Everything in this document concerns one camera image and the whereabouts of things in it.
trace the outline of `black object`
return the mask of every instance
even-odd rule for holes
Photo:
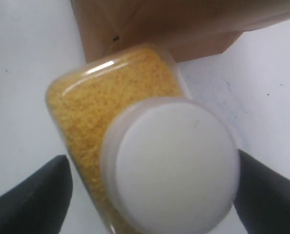
[[[0,234],[58,234],[72,189],[69,161],[57,156],[0,197]]]
[[[290,234],[290,180],[243,151],[234,202],[249,234]]]

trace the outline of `cardboard box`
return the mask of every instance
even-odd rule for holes
[[[132,45],[176,61],[223,53],[245,31],[290,19],[290,0],[72,0],[87,62]]]

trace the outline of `white table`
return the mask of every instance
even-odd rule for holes
[[[66,148],[44,94],[84,64],[68,0],[0,0],[0,195]],[[193,97],[231,128],[239,148],[290,179],[290,21],[247,33],[225,54],[181,63]],[[62,234],[106,233],[72,166]],[[211,234],[245,234],[235,210]]]

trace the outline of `yellow powder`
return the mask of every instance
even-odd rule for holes
[[[112,206],[101,182],[103,136],[112,120],[131,104],[183,95],[170,67],[150,48],[130,50],[113,63],[56,80],[47,91],[47,103],[103,220],[118,234],[135,234]]]

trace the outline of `white lid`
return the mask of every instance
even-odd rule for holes
[[[150,234],[201,234],[229,211],[239,159],[226,127],[195,102],[150,98],[119,115],[101,152],[114,206]]]

